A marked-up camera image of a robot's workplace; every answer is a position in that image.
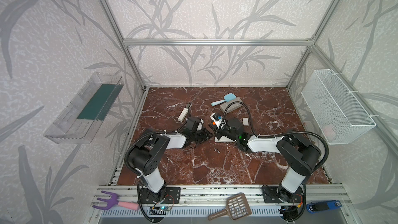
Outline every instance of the purple garden rake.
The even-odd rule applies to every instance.
[[[97,200],[106,202],[107,205],[106,205],[106,207],[100,207],[100,206],[93,205],[93,208],[97,208],[97,209],[101,209],[101,210],[108,210],[108,209],[110,209],[111,207],[113,207],[115,205],[119,205],[121,207],[128,208],[128,209],[131,209],[131,210],[138,210],[140,208],[140,205],[138,205],[137,203],[119,202],[117,200],[117,194],[116,193],[107,192],[107,191],[103,191],[103,190],[101,192],[104,193],[104,194],[111,195],[111,198],[110,199],[102,199],[102,198],[98,197]]]

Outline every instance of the red wire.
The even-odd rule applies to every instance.
[[[169,196],[169,197],[171,197],[171,198],[173,199],[173,205],[172,205],[172,207],[170,208],[170,209],[172,209],[172,208],[174,207],[174,197],[172,197],[171,195],[167,194],[167,195],[165,196],[165,198],[166,198],[167,196]]]
[[[298,195],[299,197],[301,197],[301,202],[300,202],[300,203],[302,203],[302,196],[301,196],[301,195],[299,195],[299,194],[296,194],[296,195]]]

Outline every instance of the white eraser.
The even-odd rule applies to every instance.
[[[249,118],[243,118],[243,125],[248,126],[249,125]]]
[[[188,108],[184,108],[184,110],[182,110],[180,114],[180,117],[178,117],[178,121],[183,122],[187,113],[188,113]]]

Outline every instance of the gray sponge block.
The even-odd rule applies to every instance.
[[[235,99],[233,99],[233,100],[231,100],[231,101],[229,101],[229,102],[224,102],[224,103],[222,103],[221,106],[220,106],[221,111],[224,112],[225,109],[226,109],[226,107],[227,107],[229,104],[231,104],[231,103],[233,103],[233,102],[237,102],[237,101],[243,102],[239,97],[236,97]],[[238,109],[239,107],[242,107],[242,105],[241,105],[241,104],[233,104],[232,106],[230,106],[230,107],[228,108],[228,112],[226,112],[226,113],[232,112],[233,110]]]

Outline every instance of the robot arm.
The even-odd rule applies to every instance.
[[[247,134],[237,118],[223,120],[220,115],[213,113],[211,119],[213,123],[209,126],[217,139],[235,142],[243,152],[276,152],[286,159],[290,167],[278,187],[278,197],[284,202],[289,202],[298,187],[307,182],[321,156],[319,148],[301,134],[259,138]],[[147,129],[142,136],[152,131]],[[203,127],[202,119],[190,117],[180,132],[155,134],[140,139],[128,155],[127,162],[139,173],[137,177],[141,180],[143,194],[149,196],[153,202],[164,199],[166,183],[160,175],[158,165],[167,149],[185,148],[191,142],[200,144],[211,137],[212,134]]]
[[[248,135],[243,124],[237,118],[223,120],[213,113],[213,123],[209,125],[218,139],[230,139],[243,152],[280,153],[289,164],[289,169],[278,187],[278,197],[285,202],[296,193],[301,184],[305,184],[316,166],[321,151],[301,134],[281,137],[259,138]]]
[[[153,132],[152,129],[146,129],[142,136],[147,136],[151,132]],[[201,144],[212,136],[211,132],[203,127],[202,119],[189,117],[180,132],[155,134],[146,139],[140,139],[128,155],[127,162],[140,174],[137,177],[143,186],[142,193],[154,202],[164,199],[166,183],[158,168],[164,152],[172,148],[185,148],[192,142]]]

